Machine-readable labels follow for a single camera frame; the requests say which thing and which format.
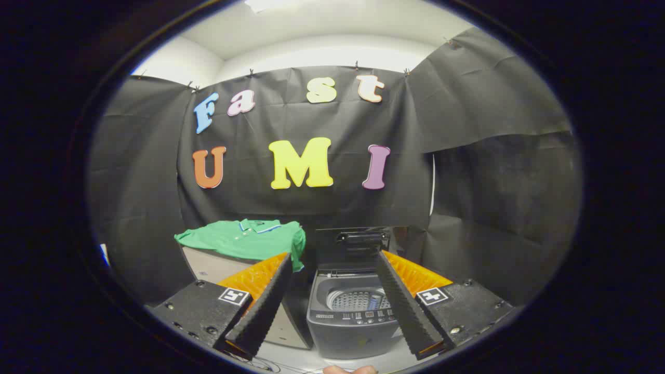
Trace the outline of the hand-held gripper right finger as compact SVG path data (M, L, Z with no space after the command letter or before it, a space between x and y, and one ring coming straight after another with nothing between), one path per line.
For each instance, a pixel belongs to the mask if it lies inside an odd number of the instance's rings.
M473 279L452 282L384 249L376 255L376 273L417 359L479 339L514 311L508 301Z

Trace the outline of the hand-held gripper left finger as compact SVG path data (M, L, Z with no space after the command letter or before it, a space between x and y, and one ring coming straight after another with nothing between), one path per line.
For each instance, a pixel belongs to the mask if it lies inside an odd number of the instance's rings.
M196 280L150 312L185 339L246 360L264 342L292 276L288 252L217 284Z

